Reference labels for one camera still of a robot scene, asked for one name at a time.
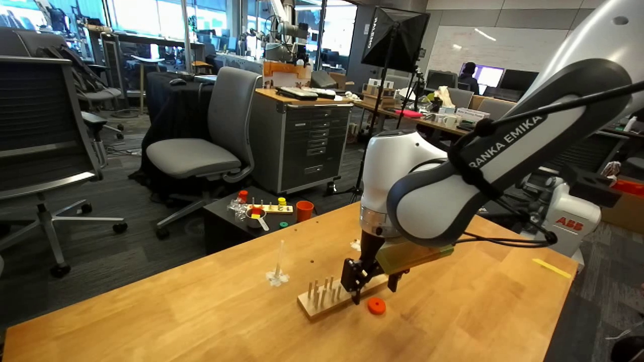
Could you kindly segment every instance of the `gray cabinet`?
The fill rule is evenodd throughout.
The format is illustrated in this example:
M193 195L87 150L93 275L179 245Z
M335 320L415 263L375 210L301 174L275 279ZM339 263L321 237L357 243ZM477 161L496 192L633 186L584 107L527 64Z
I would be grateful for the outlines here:
M350 109L259 91L249 126L253 181L272 194L296 194L339 178Z

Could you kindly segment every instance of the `floor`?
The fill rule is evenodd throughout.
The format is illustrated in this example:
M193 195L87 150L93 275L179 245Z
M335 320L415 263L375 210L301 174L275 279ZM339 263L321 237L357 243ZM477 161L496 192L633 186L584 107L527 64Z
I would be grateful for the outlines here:
M41 235L3 252L6 267L0 278L0 343L12 324L187 263L209 252L202 217L172 227L172 235L164 242L155 237L153 222L172 210L130 179L142 163L139 146L148 120L136 117L116 122L123 126L127 135L121 141L110 141L112 163L105 179L57 192L48 201L60 208L87 197L95 216L127 217L127 233L116 235L112 226L60 226L60 240L64 240L72 266L62 279L48 275L53 258ZM342 159L339 189L353 189L360 159L362 150L350 143ZM324 192L323 186L294 197L312 199L318 214L358 201L354 194L328 197ZM0 220L30 214L32 199L17 199L0 208ZM644 313L644 237L600 226L584 243L584 255L586 267L573 284L546 360L606 362L616 336L644 334L640 319Z

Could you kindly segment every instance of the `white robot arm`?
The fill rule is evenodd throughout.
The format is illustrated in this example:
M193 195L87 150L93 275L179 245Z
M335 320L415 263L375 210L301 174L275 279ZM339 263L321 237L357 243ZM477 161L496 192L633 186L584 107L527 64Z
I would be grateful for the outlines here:
M643 17L643 0L606 0L506 118L483 122L450 156L420 135L375 137L362 178L362 255L347 260L342 272L354 299L375 274L389 274L395 290L404 269L447 255L483 204L603 126L643 109L643 94L633 94L644 88Z

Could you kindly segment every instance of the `chair wheel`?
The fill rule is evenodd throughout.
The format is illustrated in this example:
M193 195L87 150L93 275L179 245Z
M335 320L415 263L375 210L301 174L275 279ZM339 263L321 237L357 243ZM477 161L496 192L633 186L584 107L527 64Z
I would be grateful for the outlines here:
M168 240L170 237L170 231L164 230L164 227L157 227L155 233L157 233L157 240Z
M83 205L77 210L79 216L87 216L87 214L91 214L91 211L93 211L93 205L88 205L88 204L83 204Z
M70 266L55 266L48 274L53 275L53 278L64 278L68 272L70 272L72 267Z
M116 231L116 233L125 233L125 231L127 231L127 223L116 223L116 226L113 226L113 231Z

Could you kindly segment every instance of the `person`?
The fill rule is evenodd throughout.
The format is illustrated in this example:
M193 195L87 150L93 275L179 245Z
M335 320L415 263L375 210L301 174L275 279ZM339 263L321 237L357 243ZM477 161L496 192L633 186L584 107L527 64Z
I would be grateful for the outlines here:
M473 91L476 94L480 94L480 82L473 77L476 71L477 71L476 63L466 63L458 81L458 88Z

